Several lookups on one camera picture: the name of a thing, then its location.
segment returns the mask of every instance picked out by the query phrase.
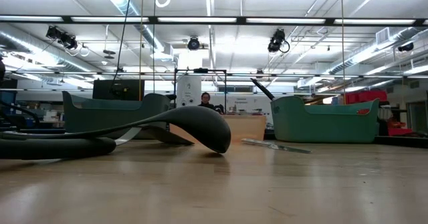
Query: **person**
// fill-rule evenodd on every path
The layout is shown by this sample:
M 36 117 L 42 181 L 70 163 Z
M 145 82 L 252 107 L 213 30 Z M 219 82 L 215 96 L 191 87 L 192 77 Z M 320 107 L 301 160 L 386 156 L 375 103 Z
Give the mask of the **person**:
M 198 106 L 202 106 L 202 107 L 207 107 L 207 108 L 210 108 L 210 109 L 214 109 L 214 105 L 212 105 L 212 104 L 209 103 L 210 99 L 211 99 L 211 96 L 208 93 L 204 92 L 201 95 L 201 104 L 198 105 Z

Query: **table surface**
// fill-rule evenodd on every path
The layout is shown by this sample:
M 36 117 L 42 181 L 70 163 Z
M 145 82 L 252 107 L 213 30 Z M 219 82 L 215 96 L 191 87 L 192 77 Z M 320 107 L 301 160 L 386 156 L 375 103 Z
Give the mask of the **table surface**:
M 0 160 L 9 223 L 424 223 L 428 150 L 131 142 L 82 160 Z

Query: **green plastic tub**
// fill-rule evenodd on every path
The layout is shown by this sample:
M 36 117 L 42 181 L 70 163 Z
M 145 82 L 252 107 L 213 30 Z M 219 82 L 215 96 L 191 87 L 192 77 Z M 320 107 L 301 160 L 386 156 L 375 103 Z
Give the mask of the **green plastic tub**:
M 345 106 L 306 106 L 301 98 L 286 96 L 272 101 L 271 107 L 278 140 L 370 143 L 377 134 L 379 100 Z

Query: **black monitor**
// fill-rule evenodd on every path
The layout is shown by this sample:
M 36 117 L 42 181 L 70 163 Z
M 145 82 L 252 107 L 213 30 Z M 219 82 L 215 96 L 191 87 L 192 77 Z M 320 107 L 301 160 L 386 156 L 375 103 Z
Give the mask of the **black monitor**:
M 139 100 L 144 96 L 144 80 L 95 80 L 92 98 L 99 100 Z

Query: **ceiling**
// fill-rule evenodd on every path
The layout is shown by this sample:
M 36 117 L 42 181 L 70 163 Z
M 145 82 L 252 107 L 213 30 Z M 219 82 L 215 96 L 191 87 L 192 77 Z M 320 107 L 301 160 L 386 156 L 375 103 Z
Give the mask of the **ceiling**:
M 154 0 L 133 0 L 136 5 L 142 4 L 144 16 L 207 16 L 207 0 L 171 0 L 166 7 L 157 7 Z M 427 18 L 428 0 L 343 0 L 342 12 L 340 0 L 213 0 L 212 16 L 240 16 L 241 4 L 243 16 L 267 17 L 376 17 L 376 18 Z M 0 14 L 13 15 L 120 15 L 110 0 L 0 0 Z M 50 43 L 45 36 L 48 24 L 12 23 L 28 34 Z M 111 25 L 108 29 L 107 40 L 105 25 L 57 25 L 61 30 L 76 36 L 76 39 L 89 47 L 90 54 L 86 57 L 77 55 L 81 60 L 105 71 L 114 71 L 117 55 L 113 60 L 104 59 L 103 49 L 119 52 L 122 26 Z M 165 43 L 170 43 L 177 52 L 186 51 L 184 39 L 197 36 L 201 43 L 207 46 L 200 50 L 204 56 L 203 67 L 210 68 L 209 50 L 215 51 L 215 67 L 231 72 L 255 72 L 261 68 L 266 72 L 281 73 L 321 73 L 325 70 L 318 64 L 328 66 L 342 58 L 342 28 L 341 27 L 298 27 L 294 26 L 249 26 L 249 25 L 216 25 L 212 26 L 214 39 L 209 45 L 209 28 L 207 25 L 155 25 L 149 26 L 154 35 Z M 282 56 L 269 55 L 267 51 L 270 37 L 277 28 L 283 28 L 291 50 Z M 372 41 L 376 32 L 383 27 L 345 27 L 344 53 Z M 124 46 L 120 56 L 120 65 L 125 70 L 136 71 L 141 58 L 143 71 L 154 69 L 158 72 L 172 71 L 174 63 L 153 61 L 150 48 L 142 49 L 140 57 L 140 35 L 131 25 L 124 32 Z M 385 52 L 385 58 L 371 59 L 366 63 L 373 67 L 390 61 L 392 54 Z M 298 80 L 284 78 L 278 81 Z

